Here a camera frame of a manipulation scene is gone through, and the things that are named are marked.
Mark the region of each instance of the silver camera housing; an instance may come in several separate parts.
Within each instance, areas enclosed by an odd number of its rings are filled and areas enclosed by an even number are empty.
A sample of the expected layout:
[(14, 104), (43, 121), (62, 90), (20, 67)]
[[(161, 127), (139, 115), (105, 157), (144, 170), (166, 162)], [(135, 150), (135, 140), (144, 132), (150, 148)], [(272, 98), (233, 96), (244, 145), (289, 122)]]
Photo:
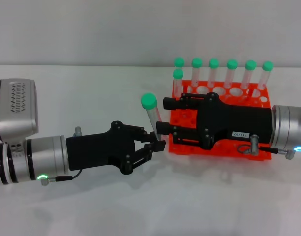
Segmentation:
[(34, 80), (1, 80), (0, 140), (21, 142), (35, 133), (38, 133), (38, 109)]

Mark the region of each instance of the white background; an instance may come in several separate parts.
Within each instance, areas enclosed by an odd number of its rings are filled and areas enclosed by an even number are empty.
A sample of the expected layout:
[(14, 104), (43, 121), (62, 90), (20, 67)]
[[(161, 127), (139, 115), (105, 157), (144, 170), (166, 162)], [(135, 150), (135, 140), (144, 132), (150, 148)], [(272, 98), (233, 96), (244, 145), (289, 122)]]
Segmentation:
[[(151, 124), (140, 97), (170, 96), (173, 68), (0, 66), (1, 78), (35, 79), (39, 134), (102, 133), (110, 123)], [(185, 78), (191, 69), (185, 68)], [(253, 81), (258, 81), (256, 69)], [(207, 78), (203, 69), (201, 79)], [(224, 80), (225, 69), (218, 80)], [(243, 69), (236, 71), (241, 81)], [(271, 105), (301, 106), (301, 68), (276, 68)], [(73, 181), (0, 186), (0, 236), (301, 236), (301, 153), (272, 161), (154, 153), (124, 176), (112, 166)]]
[(0, 0), (0, 64), (301, 66), (301, 0)]

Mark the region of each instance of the camera vent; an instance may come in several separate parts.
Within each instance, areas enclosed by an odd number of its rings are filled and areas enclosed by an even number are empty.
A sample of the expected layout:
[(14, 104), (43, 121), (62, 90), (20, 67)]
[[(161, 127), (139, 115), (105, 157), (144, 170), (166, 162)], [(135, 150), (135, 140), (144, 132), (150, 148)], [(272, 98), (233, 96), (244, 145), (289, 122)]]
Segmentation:
[(10, 109), (12, 112), (18, 113), (26, 109), (26, 88), (25, 83), (11, 83), (11, 101)]

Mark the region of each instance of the robotic arm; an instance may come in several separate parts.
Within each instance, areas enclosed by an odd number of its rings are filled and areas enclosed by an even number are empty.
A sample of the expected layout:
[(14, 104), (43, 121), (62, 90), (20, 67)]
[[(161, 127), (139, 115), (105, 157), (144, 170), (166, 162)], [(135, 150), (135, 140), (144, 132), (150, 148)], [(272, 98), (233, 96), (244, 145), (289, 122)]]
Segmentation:
[[(182, 94), (179, 100), (164, 98), (164, 109), (197, 110), (196, 128), (157, 122), (159, 134), (173, 135), (173, 142), (211, 150), (222, 139), (250, 141), (244, 154), (258, 151), (284, 154), (292, 159), (301, 151), (301, 107), (277, 106), (273, 109), (228, 105), (217, 93)], [(259, 147), (258, 144), (270, 144)]]
[[(37, 96), (33, 80), (0, 81), (0, 184), (40, 179), (49, 182), (72, 180), (82, 169), (113, 165), (124, 175), (163, 151), (165, 141), (143, 127), (111, 123), (109, 131), (82, 136), (79, 127), (71, 138), (53, 136), (28, 139), (38, 132)], [(135, 151), (134, 141), (147, 143)], [(68, 170), (80, 170), (68, 176)]]

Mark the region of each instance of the silver cylindrical joint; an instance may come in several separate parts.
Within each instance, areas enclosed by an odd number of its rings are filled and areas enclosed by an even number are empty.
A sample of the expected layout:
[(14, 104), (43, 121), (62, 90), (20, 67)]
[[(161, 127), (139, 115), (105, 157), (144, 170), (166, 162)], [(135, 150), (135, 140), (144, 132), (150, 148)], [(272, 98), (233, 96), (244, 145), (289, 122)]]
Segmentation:
[(301, 151), (301, 107), (273, 106), (271, 147)]
[(64, 136), (30, 139), (22, 145), (23, 152), (19, 152), (14, 143), (0, 143), (0, 185), (68, 173)]

